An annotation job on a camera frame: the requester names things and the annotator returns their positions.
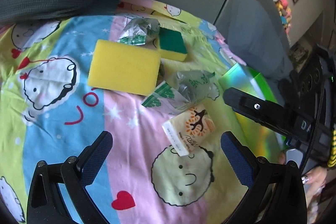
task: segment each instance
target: plastic wrapper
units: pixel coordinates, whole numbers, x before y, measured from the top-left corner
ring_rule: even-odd
[[[145,45],[158,38],[160,23],[154,18],[133,18],[123,29],[118,42],[128,45]]]
[[[142,105],[162,113],[178,115],[205,98],[215,100],[219,97],[214,76],[215,73],[205,70],[175,72],[158,85],[155,91],[143,100]]]

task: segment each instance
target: cartoon print fabric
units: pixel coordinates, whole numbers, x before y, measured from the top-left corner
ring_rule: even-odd
[[[64,162],[107,130],[113,148],[86,189],[111,224],[219,224],[246,192],[221,151],[220,136],[227,130],[245,144],[221,97],[204,103],[216,132],[191,155],[179,157],[161,128],[171,115],[142,107],[142,96],[87,85],[96,41],[112,43],[134,17],[157,18],[182,33],[188,60],[162,60],[167,74],[204,69],[223,75],[229,66],[218,55],[217,31],[154,0],[110,3],[107,16],[18,24],[1,34],[1,196],[16,220],[25,222],[36,163]],[[82,223],[64,185],[60,189],[73,220]]]

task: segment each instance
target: metal bolt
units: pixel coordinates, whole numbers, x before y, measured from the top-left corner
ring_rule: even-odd
[[[291,167],[296,167],[296,163],[295,163],[294,161],[292,161],[292,160],[290,160],[289,165],[290,165]]]
[[[45,165],[45,161],[44,161],[44,160],[40,160],[40,161],[37,163],[37,166],[38,166],[38,167],[42,167],[43,165]]]
[[[260,162],[261,164],[266,163],[266,159],[264,157],[258,157],[258,162]]]
[[[76,156],[70,156],[68,159],[67,159],[67,162],[72,164],[74,163],[75,161],[77,160],[77,157]]]

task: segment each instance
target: painted fingernail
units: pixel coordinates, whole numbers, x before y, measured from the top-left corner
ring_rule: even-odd
[[[302,177],[302,183],[306,184],[309,181],[309,178],[307,176]]]

